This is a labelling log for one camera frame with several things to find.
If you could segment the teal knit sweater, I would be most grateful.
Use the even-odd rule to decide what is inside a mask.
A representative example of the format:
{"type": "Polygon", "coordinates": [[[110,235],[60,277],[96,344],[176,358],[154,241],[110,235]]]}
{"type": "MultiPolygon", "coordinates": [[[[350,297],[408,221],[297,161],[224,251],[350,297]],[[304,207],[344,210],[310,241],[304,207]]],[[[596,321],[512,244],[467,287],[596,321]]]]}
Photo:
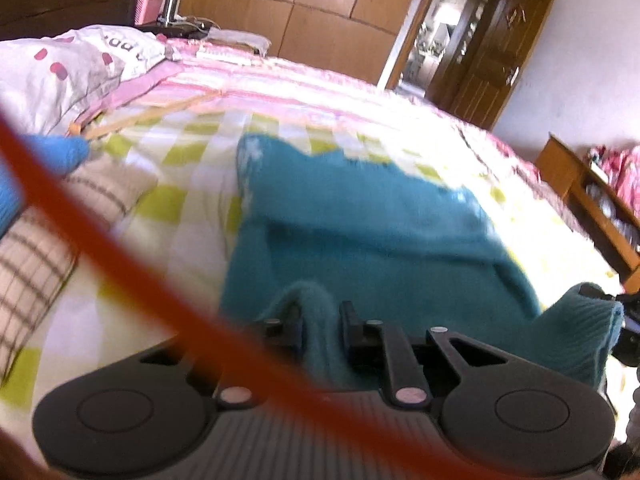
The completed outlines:
{"type": "Polygon", "coordinates": [[[366,388],[347,364],[340,305],[422,336],[444,326],[596,388],[623,308],[570,288],[542,308],[465,188],[341,151],[307,155],[273,136],[236,152],[241,224],[221,313],[239,324],[302,308],[303,364],[322,386],[366,388]]]}

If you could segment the wooden side shelf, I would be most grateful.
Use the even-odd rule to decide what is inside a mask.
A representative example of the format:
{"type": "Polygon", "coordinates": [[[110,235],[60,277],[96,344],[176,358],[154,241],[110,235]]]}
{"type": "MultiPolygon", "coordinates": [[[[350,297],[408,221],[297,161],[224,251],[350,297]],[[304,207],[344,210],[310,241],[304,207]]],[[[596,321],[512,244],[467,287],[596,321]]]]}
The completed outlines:
{"type": "Polygon", "coordinates": [[[535,165],[618,274],[626,292],[638,292],[639,219],[605,180],[553,134],[535,165]]]}

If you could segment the pink and green checked bedspread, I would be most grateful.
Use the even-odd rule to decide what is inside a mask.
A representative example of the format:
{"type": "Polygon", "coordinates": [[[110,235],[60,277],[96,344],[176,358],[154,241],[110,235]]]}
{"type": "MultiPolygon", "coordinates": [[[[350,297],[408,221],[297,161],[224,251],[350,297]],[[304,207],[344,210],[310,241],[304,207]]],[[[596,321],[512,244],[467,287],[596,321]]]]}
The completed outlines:
{"type": "Polygon", "coordinates": [[[121,84],[74,122],[92,128],[224,91],[96,144],[157,177],[157,186],[117,223],[116,234],[206,311],[217,309],[240,225],[234,160],[239,138],[249,133],[276,136],[310,154],[341,148],[352,157],[394,162],[425,180],[468,188],[543,307],[580,282],[608,292],[622,288],[593,244],[523,180],[528,163],[486,131],[327,70],[196,40],[167,42],[180,54],[177,61],[121,84]]]}

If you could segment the beige plaid folded garment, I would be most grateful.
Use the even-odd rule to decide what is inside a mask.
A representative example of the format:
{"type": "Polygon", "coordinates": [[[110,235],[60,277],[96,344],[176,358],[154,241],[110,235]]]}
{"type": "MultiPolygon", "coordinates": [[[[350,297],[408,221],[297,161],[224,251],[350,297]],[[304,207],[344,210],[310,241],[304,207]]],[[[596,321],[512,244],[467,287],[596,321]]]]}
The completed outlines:
{"type": "MultiPolygon", "coordinates": [[[[107,229],[129,214],[157,177],[108,155],[84,162],[63,178],[107,229]]],[[[1,237],[1,378],[52,307],[75,269],[77,248],[36,208],[21,212],[1,237]]]]}

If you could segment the wooden stick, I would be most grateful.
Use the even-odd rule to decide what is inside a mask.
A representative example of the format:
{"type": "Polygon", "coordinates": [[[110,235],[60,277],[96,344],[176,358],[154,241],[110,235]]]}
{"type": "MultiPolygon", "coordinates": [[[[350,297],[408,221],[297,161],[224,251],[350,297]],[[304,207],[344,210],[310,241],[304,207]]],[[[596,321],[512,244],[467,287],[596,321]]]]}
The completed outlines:
{"type": "Polygon", "coordinates": [[[224,91],[222,90],[207,91],[203,94],[199,94],[198,96],[192,96],[192,98],[189,99],[171,102],[164,107],[154,107],[152,110],[145,110],[143,113],[123,117],[119,120],[114,120],[114,122],[110,122],[109,124],[98,125],[92,128],[83,127],[81,124],[78,124],[78,122],[74,122],[70,125],[70,128],[68,128],[67,134],[69,136],[82,136],[84,139],[89,141],[96,140],[103,138],[114,131],[135,125],[137,122],[149,122],[152,119],[163,118],[166,115],[187,110],[192,106],[208,102],[223,95],[224,91]]]}

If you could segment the folded white cloth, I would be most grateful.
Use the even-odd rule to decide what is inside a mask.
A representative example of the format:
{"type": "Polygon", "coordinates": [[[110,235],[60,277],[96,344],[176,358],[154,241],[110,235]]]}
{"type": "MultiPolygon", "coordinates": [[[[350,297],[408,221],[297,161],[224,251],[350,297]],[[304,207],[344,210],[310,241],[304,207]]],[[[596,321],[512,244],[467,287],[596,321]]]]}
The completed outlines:
{"type": "Polygon", "coordinates": [[[245,30],[211,28],[205,39],[214,44],[244,49],[260,56],[266,56],[271,47],[268,38],[245,30]]]}

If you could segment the dark wooden door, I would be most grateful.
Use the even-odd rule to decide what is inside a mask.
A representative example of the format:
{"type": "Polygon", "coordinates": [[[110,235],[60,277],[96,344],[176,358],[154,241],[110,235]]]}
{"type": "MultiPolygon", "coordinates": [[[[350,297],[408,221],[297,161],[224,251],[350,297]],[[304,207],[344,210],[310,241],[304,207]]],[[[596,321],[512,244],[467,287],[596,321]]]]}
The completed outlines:
{"type": "Polygon", "coordinates": [[[544,29],[554,0],[488,0],[462,76],[442,109],[485,130],[495,127],[544,29]]]}

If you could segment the dark nightstand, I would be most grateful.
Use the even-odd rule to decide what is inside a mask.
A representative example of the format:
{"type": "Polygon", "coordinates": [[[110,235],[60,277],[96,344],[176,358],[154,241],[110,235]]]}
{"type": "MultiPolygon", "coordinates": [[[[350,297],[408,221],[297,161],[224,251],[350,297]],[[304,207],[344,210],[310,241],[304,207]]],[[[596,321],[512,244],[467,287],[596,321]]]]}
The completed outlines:
{"type": "Polygon", "coordinates": [[[137,30],[142,32],[150,32],[158,36],[162,35],[166,38],[182,38],[182,39],[203,39],[213,27],[211,21],[195,20],[195,21],[175,21],[164,23],[160,20],[147,22],[136,25],[137,30]]]}

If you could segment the wooden wardrobe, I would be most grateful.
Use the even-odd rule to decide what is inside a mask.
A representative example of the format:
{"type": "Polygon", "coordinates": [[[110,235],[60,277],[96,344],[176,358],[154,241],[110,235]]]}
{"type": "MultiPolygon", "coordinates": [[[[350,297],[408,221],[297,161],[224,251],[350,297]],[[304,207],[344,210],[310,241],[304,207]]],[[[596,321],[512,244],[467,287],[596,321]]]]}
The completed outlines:
{"type": "Polygon", "coordinates": [[[183,14],[254,32],[279,58],[393,88],[423,0],[181,0],[183,14]]]}

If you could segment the white pillow with pink dots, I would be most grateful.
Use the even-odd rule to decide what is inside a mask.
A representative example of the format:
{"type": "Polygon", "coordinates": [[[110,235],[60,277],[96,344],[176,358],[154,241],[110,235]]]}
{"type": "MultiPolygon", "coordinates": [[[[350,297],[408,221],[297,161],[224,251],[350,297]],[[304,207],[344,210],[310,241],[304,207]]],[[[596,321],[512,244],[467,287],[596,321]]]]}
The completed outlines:
{"type": "Polygon", "coordinates": [[[1,113],[18,133],[63,134],[121,84],[179,58],[166,40],[127,26],[3,40],[1,113]]]}

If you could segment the silver cylinder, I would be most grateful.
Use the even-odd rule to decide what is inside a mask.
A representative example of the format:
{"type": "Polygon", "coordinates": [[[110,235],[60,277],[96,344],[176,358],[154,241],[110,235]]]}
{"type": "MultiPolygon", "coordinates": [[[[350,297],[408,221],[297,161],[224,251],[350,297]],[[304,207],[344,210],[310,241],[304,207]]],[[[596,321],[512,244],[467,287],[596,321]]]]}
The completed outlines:
{"type": "Polygon", "coordinates": [[[179,0],[164,0],[163,10],[158,20],[165,25],[175,21],[178,3],[179,0]]]}

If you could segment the pink storage box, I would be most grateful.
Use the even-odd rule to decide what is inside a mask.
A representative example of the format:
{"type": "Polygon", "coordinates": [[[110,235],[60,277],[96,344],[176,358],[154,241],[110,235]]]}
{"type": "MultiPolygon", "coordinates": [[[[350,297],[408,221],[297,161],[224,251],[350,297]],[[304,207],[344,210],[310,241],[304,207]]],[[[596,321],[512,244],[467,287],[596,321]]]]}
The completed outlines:
{"type": "Polygon", "coordinates": [[[164,0],[137,0],[134,24],[143,25],[155,22],[163,9],[164,0]]]}

